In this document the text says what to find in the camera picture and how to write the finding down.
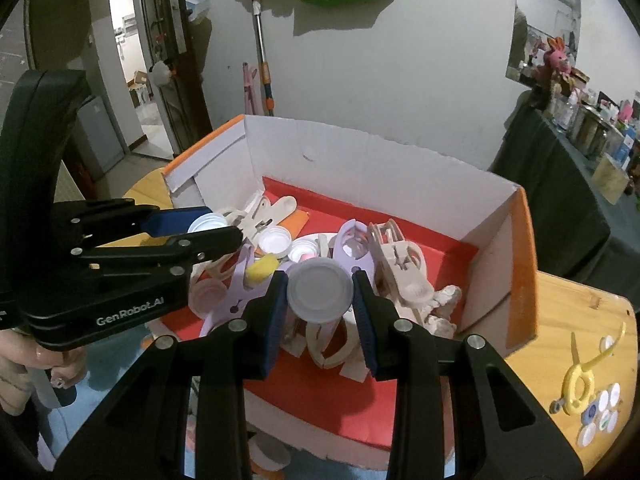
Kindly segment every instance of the pink stuffed bunny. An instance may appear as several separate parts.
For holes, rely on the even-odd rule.
[[[557,74],[565,76],[571,74],[571,62],[564,53],[564,40],[549,38],[548,43],[551,49],[545,52],[545,64],[534,72],[534,77],[542,86],[548,86]]]

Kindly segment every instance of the bottle cap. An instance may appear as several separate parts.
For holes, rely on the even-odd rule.
[[[609,410],[604,410],[602,413],[598,414],[595,420],[598,431],[604,431],[607,429],[607,424],[609,423],[610,418],[611,412]]]
[[[596,395],[596,402],[598,403],[598,411],[604,412],[609,407],[609,392],[603,390]]]
[[[226,218],[219,213],[207,213],[199,216],[189,226],[188,233],[196,233],[199,231],[208,231],[209,229],[219,229],[226,227],[228,223]]]
[[[620,400],[620,385],[613,383],[607,391],[609,392],[609,406],[615,408]]]
[[[291,267],[287,299],[293,312],[309,323],[340,319],[353,301],[353,282],[329,258],[312,258]]]
[[[597,431],[598,428],[593,423],[583,426],[578,434],[578,447],[587,447],[591,442],[593,442],[593,438],[596,436]]]
[[[591,424],[598,414],[598,401],[594,400],[587,409],[582,412],[582,424],[584,426]]]
[[[226,286],[220,280],[206,278],[196,282],[189,291],[189,308],[200,319],[205,319],[226,296]]]
[[[318,245],[310,240],[294,240],[289,251],[289,260],[294,263],[318,256]]]
[[[277,259],[284,258],[291,248],[291,233],[284,227],[269,227],[258,238],[258,247],[264,254],[274,254]]]
[[[618,413],[619,412],[611,412],[609,422],[607,423],[607,433],[613,433],[613,430],[616,429],[616,423],[618,422]]]

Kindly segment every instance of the plastic lid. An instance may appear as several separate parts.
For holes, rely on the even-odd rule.
[[[312,258],[289,271],[287,299],[293,312],[309,323],[340,319],[353,301],[353,282],[329,258]]]
[[[189,291],[189,308],[200,319],[205,319],[225,296],[226,286],[220,280],[200,280]]]
[[[289,251],[289,260],[294,263],[318,256],[318,245],[310,240],[294,240]]]
[[[596,436],[597,431],[598,428],[593,423],[584,426],[578,434],[578,447],[587,447],[591,442],[593,442],[593,438]]]
[[[598,403],[598,411],[604,412],[609,407],[609,392],[604,390],[596,396],[596,402]]]
[[[607,433],[613,433],[613,430],[616,429],[616,423],[618,422],[618,413],[612,412],[609,417],[609,422],[607,423]]]
[[[620,400],[620,385],[613,383],[609,388],[609,406],[615,408]]]
[[[291,462],[291,455],[284,444],[265,433],[249,439],[249,457],[265,471],[280,471]]]
[[[604,431],[607,429],[607,424],[609,423],[610,418],[611,412],[609,410],[604,410],[602,413],[598,414],[595,420],[598,431]]]
[[[275,254],[276,258],[284,258],[291,247],[291,233],[284,227],[270,227],[258,238],[258,247],[264,254]]]
[[[207,213],[199,216],[189,226],[188,233],[196,233],[199,231],[208,231],[210,229],[220,229],[226,227],[228,223],[226,218],[219,213]]]

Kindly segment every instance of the wooden table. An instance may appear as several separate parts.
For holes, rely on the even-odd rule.
[[[139,180],[125,197],[135,199],[138,204],[172,208],[160,170]],[[148,235],[136,235],[121,240],[118,245],[140,245],[148,238]],[[575,332],[581,361],[586,362],[598,354],[600,339],[607,335],[615,338],[621,323],[626,322],[626,335],[615,354],[594,369],[597,390],[606,389],[611,383],[619,383],[621,387],[620,414],[613,433],[600,432],[590,446],[579,449],[580,417],[564,412],[551,416],[574,446],[587,473],[612,446],[631,413],[638,372],[636,319],[624,298],[544,272],[538,272],[538,300],[538,338],[506,361],[545,408],[561,396],[562,380],[573,364],[571,332]]]

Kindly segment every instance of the purple clip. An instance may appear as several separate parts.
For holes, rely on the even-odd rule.
[[[345,252],[345,246],[349,248],[351,256]],[[342,225],[335,237],[334,260],[350,276],[357,270],[364,270],[371,284],[374,283],[376,266],[369,250],[366,225],[355,219],[349,220]]]

